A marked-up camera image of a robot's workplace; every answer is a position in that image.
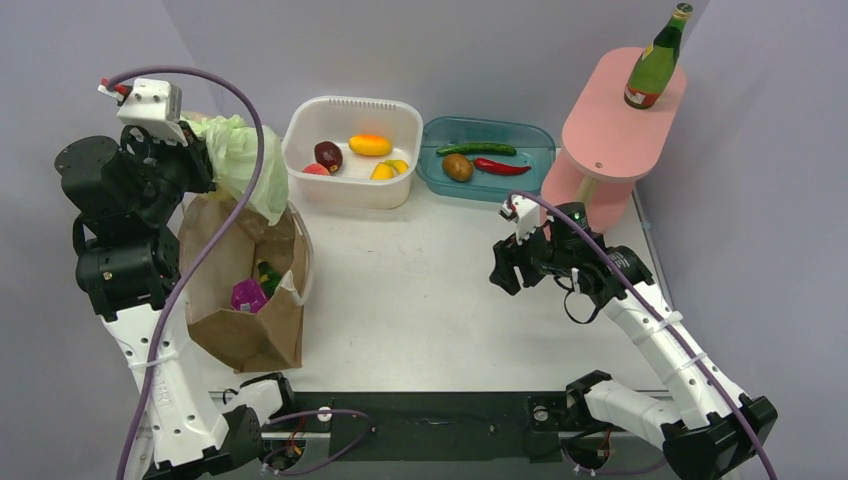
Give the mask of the green plastic grocery bag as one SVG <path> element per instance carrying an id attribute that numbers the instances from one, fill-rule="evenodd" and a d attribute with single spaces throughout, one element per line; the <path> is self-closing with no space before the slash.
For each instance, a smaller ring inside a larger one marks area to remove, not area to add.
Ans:
<path id="1" fill-rule="evenodd" d="M 241 199 L 251 180 L 259 148 L 263 149 L 260 176 L 248 201 L 248 208 L 276 225 L 288 205 L 288 171 L 282 153 L 282 140 L 269 126 L 262 127 L 260 143 L 256 129 L 239 115 L 215 117 L 189 112 L 182 116 L 193 132 L 206 143 L 220 190 Z"/>

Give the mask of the pink three-tier shelf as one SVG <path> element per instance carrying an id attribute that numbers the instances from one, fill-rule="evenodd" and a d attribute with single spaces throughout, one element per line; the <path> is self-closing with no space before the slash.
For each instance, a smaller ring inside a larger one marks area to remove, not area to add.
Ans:
<path id="1" fill-rule="evenodd" d="M 640 47 L 623 47 L 600 58 L 564 122 L 561 149 L 541 189 L 554 205 L 584 202 L 598 233 L 618 223 L 636 182 L 656 166 L 687 86 L 677 66 L 653 107 L 627 105 L 625 82 L 641 54 Z"/>

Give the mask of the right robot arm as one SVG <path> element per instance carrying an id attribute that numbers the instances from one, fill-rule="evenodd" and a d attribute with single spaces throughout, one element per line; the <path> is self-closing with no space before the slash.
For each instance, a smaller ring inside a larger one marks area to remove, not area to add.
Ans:
<path id="1" fill-rule="evenodd" d="M 552 278 L 568 293 L 586 296 L 596 314 L 626 334 L 669 393 L 661 401 L 595 371 L 567 387 L 572 425 L 620 427 L 659 449 L 681 479 L 719 479 L 764 457 L 778 417 L 774 405 L 748 395 L 716 365 L 633 250 L 606 245 L 579 202 L 553 206 L 513 192 L 500 213 L 515 230 L 494 245 L 490 281 L 513 295 Z"/>

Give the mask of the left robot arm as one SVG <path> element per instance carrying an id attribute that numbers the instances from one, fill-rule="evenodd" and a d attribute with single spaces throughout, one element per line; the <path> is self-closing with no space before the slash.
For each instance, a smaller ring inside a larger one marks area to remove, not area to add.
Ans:
<path id="1" fill-rule="evenodd" d="M 179 121 L 167 133 L 138 121 L 118 139 L 65 147 L 55 168 L 78 209 L 72 227 L 76 282 L 122 349 L 139 389 L 118 468 L 121 479 L 196 479 L 235 470 L 263 452 L 261 427 L 298 416 L 280 374 L 243 384 L 226 408 L 201 378 L 182 299 L 179 241 L 168 221 L 186 193 L 213 189 L 204 142 Z"/>

